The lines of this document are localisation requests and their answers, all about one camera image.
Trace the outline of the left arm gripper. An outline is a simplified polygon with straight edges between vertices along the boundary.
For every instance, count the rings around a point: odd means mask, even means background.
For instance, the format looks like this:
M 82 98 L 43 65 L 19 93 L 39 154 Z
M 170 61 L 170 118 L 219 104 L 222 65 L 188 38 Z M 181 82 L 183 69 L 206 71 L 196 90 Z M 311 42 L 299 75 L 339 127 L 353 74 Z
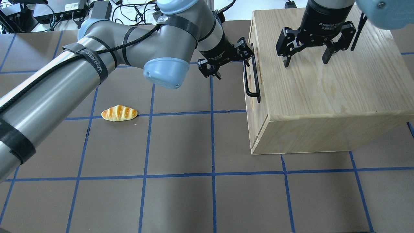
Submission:
M 219 72 L 221 65 L 231 61 L 243 61 L 247 67 L 250 67 L 248 60 L 254 57 L 253 47 L 248 43 L 245 37 L 241 37 L 237 44 L 232 44 L 227 36 L 222 36 L 218 41 L 216 39 L 204 39 L 198 41 L 198 50 L 204 59 L 198 59 L 198 69 L 205 78 L 215 76 L 219 80 L 222 76 Z

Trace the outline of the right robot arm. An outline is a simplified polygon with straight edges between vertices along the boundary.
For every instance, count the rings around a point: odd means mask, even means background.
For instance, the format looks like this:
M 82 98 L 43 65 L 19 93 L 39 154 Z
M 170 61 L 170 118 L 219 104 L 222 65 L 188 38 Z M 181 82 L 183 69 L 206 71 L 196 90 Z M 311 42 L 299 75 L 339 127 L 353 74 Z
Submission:
M 305 48 L 326 46 L 322 61 L 327 64 L 340 50 L 354 50 L 365 23 L 395 30 L 413 23 L 412 0 L 309 0 L 300 27 L 284 27 L 276 52 L 288 67 L 291 57 Z

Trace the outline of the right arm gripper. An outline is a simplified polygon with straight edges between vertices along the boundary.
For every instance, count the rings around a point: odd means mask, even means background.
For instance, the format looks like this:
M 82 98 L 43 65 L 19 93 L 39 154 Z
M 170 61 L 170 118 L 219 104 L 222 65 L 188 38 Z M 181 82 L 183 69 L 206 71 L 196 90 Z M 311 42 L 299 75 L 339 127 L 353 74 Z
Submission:
M 277 55 L 286 58 L 284 67 L 306 47 L 327 46 L 322 55 L 324 64 L 333 54 L 347 50 L 356 32 L 353 22 L 346 21 L 353 5 L 353 0 L 309 0 L 300 27 L 283 27 L 276 43 Z

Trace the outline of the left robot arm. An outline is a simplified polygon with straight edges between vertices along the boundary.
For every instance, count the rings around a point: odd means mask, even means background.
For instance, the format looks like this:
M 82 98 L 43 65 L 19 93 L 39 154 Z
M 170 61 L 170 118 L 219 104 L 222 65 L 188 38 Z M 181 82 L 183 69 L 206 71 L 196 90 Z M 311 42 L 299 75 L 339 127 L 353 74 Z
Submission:
M 151 30 L 106 19 L 88 19 L 77 42 L 1 98 L 1 181 L 28 161 L 44 139 L 120 64 L 142 68 L 153 84 L 179 88 L 193 51 L 205 77 L 220 78 L 219 67 L 249 59 L 245 38 L 232 44 L 222 12 L 204 0 L 157 0 Z

